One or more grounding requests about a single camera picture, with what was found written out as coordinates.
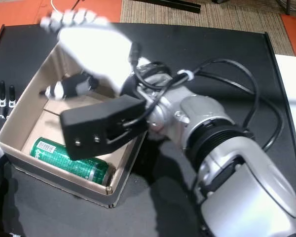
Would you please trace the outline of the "right white-black robot hand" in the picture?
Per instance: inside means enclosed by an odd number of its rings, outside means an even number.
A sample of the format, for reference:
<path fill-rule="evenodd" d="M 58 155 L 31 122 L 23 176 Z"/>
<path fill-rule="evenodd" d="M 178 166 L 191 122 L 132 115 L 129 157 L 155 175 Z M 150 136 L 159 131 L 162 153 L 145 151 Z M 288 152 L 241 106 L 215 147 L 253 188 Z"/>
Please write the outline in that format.
<path fill-rule="evenodd" d="M 128 61 L 132 42 L 106 17 L 91 10 L 53 11 L 40 26 L 57 35 L 58 45 L 80 67 L 76 76 L 59 80 L 39 92 L 48 99 L 63 100 L 86 94 L 99 85 L 120 95 L 132 72 Z"/>

